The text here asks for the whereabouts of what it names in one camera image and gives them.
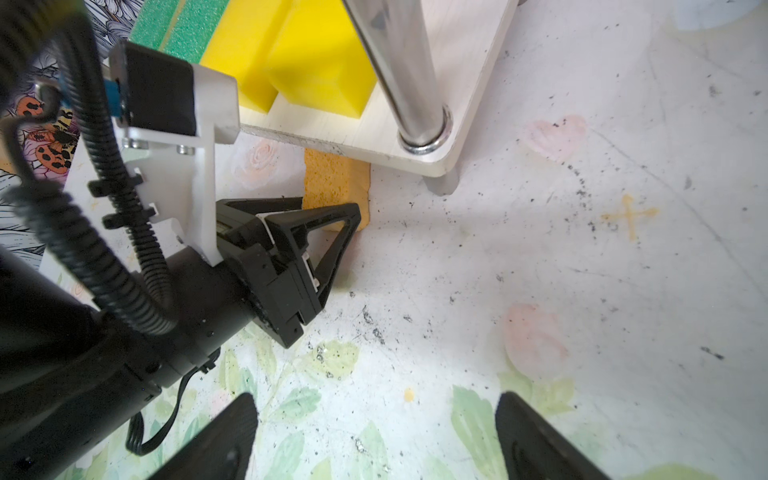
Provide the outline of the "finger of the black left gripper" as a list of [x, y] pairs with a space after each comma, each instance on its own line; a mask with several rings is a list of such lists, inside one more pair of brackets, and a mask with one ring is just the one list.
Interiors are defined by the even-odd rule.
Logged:
[[302, 197], [219, 200], [217, 235], [225, 240], [270, 240], [260, 215], [300, 210], [302, 201]]
[[298, 288], [298, 316], [306, 326], [324, 309], [341, 260], [361, 222], [355, 203], [266, 217], [278, 257]]

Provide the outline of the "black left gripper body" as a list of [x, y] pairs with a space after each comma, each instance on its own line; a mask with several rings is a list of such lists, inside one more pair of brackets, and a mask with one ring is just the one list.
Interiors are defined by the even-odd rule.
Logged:
[[307, 227], [240, 227], [220, 237], [224, 260], [210, 266], [184, 248], [168, 261], [170, 317], [159, 336], [130, 333], [128, 369], [146, 384], [173, 384], [249, 324], [288, 348], [321, 311], [321, 269], [308, 260]]

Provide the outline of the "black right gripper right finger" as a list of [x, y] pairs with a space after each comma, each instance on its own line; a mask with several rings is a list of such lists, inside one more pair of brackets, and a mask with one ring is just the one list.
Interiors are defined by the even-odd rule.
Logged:
[[609, 479], [515, 392], [500, 396], [495, 426], [509, 479]]

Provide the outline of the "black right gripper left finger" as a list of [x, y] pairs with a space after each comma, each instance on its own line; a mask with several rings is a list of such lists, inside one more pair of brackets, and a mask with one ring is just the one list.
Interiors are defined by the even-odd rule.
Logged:
[[254, 397], [243, 393], [151, 479], [244, 479], [257, 428]]

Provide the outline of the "orange cellulose sponge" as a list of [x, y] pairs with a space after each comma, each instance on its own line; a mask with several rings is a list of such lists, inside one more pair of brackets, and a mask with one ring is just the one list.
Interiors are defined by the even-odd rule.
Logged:
[[370, 223], [371, 165], [312, 149], [304, 151], [304, 210], [355, 203], [360, 209], [358, 231]]

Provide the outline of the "yellow sponge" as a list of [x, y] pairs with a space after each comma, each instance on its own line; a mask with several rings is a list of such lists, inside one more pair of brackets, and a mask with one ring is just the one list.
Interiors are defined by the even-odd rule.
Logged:
[[202, 66], [237, 80], [245, 108], [267, 113], [278, 95], [264, 68], [291, 5], [289, 0], [229, 2], [202, 56]]
[[341, 1], [292, 2], [265, 73], [288, 102], [354, 119], [377, 82]]

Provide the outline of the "green scrub sponge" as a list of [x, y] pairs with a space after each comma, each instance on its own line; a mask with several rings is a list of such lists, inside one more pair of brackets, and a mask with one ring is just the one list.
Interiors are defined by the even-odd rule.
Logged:
[[144, 1], [130, 33], [129, 41], [153, 50], [159, 50], [179, 4], [179, 0]]
[[185, 1], [161, 51], [198, 64], [228, 3], [228, 0]]

